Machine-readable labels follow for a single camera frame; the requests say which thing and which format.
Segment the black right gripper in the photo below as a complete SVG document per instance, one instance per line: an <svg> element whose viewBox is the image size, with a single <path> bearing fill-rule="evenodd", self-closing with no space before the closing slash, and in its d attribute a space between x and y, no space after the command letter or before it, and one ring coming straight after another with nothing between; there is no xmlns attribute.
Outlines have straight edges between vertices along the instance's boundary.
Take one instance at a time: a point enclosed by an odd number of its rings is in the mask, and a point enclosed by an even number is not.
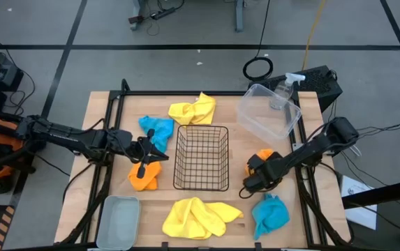
<svg viewBox="0 0 400 251"><path fill-rule="evenodd" d="M283 177L285 160L278 152L273 152L266 160L252 155L247 162L250 174L243 180L244 189L259 192L276 187Z"/></svg>

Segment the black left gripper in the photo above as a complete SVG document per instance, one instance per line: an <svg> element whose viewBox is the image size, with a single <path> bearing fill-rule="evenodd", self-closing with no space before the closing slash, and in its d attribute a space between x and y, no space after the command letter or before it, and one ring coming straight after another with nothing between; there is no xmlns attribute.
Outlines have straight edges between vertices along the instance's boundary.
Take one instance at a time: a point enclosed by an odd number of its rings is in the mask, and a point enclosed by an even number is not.
<svg viewBox="0 0 400 251"><path fill-rule="evenodd" d="M149 163L169 160L169 157L159 151L151 139L154 136L154 129L150 129L145 137L138 137L136 141L131 138L130 132L120 130L115 137L118 142L120 153L126 156L133 164L139 164L137 177L143 178L146 166Z"/></svg>

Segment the orange microfiber towel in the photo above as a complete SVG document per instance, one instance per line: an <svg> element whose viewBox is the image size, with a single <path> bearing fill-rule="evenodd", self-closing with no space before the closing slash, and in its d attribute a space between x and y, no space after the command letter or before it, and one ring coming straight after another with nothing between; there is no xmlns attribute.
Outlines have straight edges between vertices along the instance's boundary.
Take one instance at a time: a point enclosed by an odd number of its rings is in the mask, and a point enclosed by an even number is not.
<svg viewBox="0 0 400 251"><path fill-rule="evenodd" d="M260 150L256 153L256 155L257 155L260 159L266 161L266 159L268 159L268 157L269 157L271 154L273 154L273 152L274 152L274 151L273 151L272 149L260 149ZM247 176L252 175L253 171L249 168L249 165L246 165L244 169L245 169L245 173L246 173Z"/></svg>
<svg viewBox="0 0 400 251"><path fill-rule="evenodd" d="M138 178L138 169L140 163L134 164L128 173L128 180L136 191L157 190L157 176L161 173L162 166L160 162L150 163L145 167L145 175Z"/></svg>

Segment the blue microfiber towel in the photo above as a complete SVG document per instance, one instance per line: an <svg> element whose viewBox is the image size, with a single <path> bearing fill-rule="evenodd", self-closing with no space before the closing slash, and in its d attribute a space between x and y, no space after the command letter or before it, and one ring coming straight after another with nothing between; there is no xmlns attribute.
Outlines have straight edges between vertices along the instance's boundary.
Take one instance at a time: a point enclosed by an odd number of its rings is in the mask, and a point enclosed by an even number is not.
<svg viewBox="0 0 400 251"><path fill-rule="evenodd" d="M258 240L263 234L269 234L282 228L290 221L286 205L279 196L265 193L252 209L251 214L255 221L253 239Z"/></svg>
<svg viewBox="0 0 400 251"><path fill-rule="evenodd" d="M174 131L175 121L173 119L144 116L138 119L138 123L145 134L150 130L154 130L151 142L160 152L165 153L168 146L168 140L171 138Z"/></svg>

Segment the small yellow microfiber towel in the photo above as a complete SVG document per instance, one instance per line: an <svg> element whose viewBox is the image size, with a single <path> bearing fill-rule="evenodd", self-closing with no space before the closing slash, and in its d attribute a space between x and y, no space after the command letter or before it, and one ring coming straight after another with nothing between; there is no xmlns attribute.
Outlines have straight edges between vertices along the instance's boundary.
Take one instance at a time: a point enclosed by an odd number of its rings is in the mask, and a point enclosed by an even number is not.
<svg viewBox="0 0 400 251"><path fill-rule="evenodd" d="M171 104L168 115L179 125L211 125L216 108L216 100L201 93L194 103Z"/></svg>

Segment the large yellow microfiber towel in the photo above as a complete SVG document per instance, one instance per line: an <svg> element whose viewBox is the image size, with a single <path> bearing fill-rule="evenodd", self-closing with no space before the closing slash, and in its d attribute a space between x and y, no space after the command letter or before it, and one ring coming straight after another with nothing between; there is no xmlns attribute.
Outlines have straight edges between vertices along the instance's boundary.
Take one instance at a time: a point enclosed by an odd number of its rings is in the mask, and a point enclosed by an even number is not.
<svg viewBox="0 0 400 251"><path fill-rule="evenodd" d="M244 213L231 205L204 203L198 197L192 197L173 204L162 231L174 238L205 240L224 235L227 223L243 217Z"/></svg>

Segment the clear plastic bin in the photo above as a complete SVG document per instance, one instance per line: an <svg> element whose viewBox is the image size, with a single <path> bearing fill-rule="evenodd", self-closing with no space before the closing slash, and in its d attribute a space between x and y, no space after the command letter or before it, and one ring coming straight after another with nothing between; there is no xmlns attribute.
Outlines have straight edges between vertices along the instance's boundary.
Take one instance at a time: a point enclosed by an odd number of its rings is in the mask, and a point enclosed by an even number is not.
<svg viewBox="0 0 400 251"><path fill-rule="evenodd" d="M298 106L261 84L247 90L236 110L237 122L268 144L285 139L302 117Z"/></svg>

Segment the grey plastic bin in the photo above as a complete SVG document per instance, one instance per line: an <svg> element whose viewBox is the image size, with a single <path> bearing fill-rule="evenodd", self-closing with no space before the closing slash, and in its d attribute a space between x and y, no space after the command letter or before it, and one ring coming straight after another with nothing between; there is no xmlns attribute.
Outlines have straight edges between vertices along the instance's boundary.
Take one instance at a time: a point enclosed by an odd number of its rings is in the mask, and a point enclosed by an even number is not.
<svg viewBox="0 0 400 251"><path fill-rule="evenodd" d="M101 250L125 251L138 236L140 201L137 197L110 195L105 199L96 245Z"/></svg>

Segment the clear spray bottle white head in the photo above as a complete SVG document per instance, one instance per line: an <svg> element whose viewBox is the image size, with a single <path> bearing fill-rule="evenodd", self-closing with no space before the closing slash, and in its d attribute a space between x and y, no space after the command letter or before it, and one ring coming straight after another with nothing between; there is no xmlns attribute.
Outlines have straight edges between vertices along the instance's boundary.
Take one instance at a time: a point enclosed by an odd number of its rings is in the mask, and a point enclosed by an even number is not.
<svg viewBox="0 0 400 251"><path fill-rule="evenodd" d="M306 79L305 75L294 73L286 73L285 77L286 79L276 86L274 96L270 100L270 107L273 109L283 109L294 91L294 83L300 85L300 82Z"/></svg>

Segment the black perforated computer case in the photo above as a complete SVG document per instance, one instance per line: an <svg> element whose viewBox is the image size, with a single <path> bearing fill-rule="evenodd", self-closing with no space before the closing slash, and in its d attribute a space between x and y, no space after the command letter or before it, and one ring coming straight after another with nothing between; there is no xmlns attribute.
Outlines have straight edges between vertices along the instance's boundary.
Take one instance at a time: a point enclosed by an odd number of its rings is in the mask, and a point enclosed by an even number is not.
<svg viewBox="0 0 400 251"><path fill-rule="evenodd" d="M343 93L337 83L336 72L327 66L310 68L297 74L306 78L299 86L295 85L294 91L316 92L321 112L324 112ZM291 99L298 102L298 95L295 92Z"/></svg>

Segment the white paper sheet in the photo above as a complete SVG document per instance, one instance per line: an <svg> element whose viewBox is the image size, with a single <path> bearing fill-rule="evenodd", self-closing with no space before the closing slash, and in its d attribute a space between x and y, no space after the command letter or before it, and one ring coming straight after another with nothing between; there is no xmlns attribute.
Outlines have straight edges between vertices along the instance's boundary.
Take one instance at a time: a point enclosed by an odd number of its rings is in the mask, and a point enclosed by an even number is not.
<svg viewBox="0 0 400 251"><path fill-rule="evenodd" d="M362 182L356 181L348 176L342 176L341 181L341 196L346 197L349 195L354 195L360 192L366 192L367 190L371 190L372 187L365 185ZM346 209L345 214L346 218L354 222L356 224L362 225L366 228L376 230L376 211L377 211L377 204L367 206L365 208L351 208Z"/></svg>

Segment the black beam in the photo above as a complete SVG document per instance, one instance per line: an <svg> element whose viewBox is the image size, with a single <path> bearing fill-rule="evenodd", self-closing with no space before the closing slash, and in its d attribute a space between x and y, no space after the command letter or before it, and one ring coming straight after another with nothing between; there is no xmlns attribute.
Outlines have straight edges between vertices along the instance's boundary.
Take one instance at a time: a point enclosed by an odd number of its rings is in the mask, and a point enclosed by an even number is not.
<svg viewBox="0 0 400 251"><path fill-rule="evenodd" d="M359 192L342 198L345 209L400 200L400 183Z"/></svg>

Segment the black power strip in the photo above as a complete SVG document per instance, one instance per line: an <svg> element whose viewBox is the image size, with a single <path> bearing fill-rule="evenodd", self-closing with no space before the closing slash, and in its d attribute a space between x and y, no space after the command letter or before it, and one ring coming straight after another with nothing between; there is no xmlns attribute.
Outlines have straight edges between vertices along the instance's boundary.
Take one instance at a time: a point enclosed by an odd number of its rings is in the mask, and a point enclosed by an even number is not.
<svg viewBox="0 0 400 251"><path fill-rule="evenodd" d="M165 9L165 10L160 10L157 13L152 13L150 15L150 18L152 18L153 20L159 20L162 17L168 16L172 13L174 13L176 11L175 8L169 8L169 9Z"/></svg>

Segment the grey desk leg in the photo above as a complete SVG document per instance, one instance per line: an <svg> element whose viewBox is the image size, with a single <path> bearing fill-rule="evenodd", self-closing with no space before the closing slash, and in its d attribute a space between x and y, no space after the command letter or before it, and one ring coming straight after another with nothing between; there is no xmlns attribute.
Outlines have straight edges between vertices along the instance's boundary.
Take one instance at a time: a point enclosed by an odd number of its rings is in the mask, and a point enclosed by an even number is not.
<svg viewBox="0 0 400 251"><path fill-rule="evenodd" d="M235 31L240 33L244 30L243 25L244 0L235 0Z"/></svg>
<svg viewBox="0 0 400 251"><path fill-rule="evenodd" d="M131 16L128 18L128 22L130 24L131 31L136 31L138 29L138 25L144 20L142 9L144 7L145 0L132 0L132 3L133 11Z"/></svg>

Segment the black aluminium table frame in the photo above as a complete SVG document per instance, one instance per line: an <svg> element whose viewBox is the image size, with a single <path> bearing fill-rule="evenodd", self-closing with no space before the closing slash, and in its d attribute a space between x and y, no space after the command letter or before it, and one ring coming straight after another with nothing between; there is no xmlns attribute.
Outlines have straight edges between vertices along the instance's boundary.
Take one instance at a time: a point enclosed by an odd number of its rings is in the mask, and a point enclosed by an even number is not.
<svg viewBox="0 0 400 251"><path fill-rule="evenodd" d="M116 196L134 196L140 200L140 225L135 246L137 248L152 247L162 248L163 243L168 243L168 248L251 248L255 243L260 243L264 250L268 248L307 248L306 230L302 216L302 205L297 192L297 184L294 170L282 180L274 189L288 207L290 222L279 230L268 235L261 236L258 241L253 240L255 222L251 216L253 206L258 203L262 194L258 193L249 199L240 199L239 190L242 188L242 180L245 177L244 165L246 161L260 149L269 148L264 141L252 135L237 123L236 106L240 96L245 91L209 92L217 101L214 114L214 125L225 126L229 136L229 163L230 185L225 192L206 192L192 190L177 190L173 187L174 161L176 151L176 131L169 141L168 155L170 159L164 162L163 170L158 176L158 189L154 191L136 192L127 179L127 174L132 164L123 157L114 158L112 168L112 180L109 194ZM172 103L194 102L200 94L199 91L130 91L125 96L124 109L121 113L120 128L129 130L136 137L141 134L138 118L144 115L156 117L168 117L168 108ZM110 101L109 91L93 91L89 96L83 128L88 128L96 122L105 111ZM313 130L323 123L323 116L314 92L299 92L299 105L302 110L304 130L308 136ZM54 242L64 240L75 228L84 215L89 201L91 184L94 171L91 167L83 175L77 178L66 193L66 198L61 211L59 224L54 237ZM341 238L349 241L350 233L343 209L337 179L327 167L318 165L315 172L316 187L320 207L329 220L332 227ZM221 237L212 236L207 240L188 240L184 238L171 238L162 232L162 225L175 201L199 197L204 202L222 201L244 212L244 218L236 219L227 224L227 231Z"/></svg>

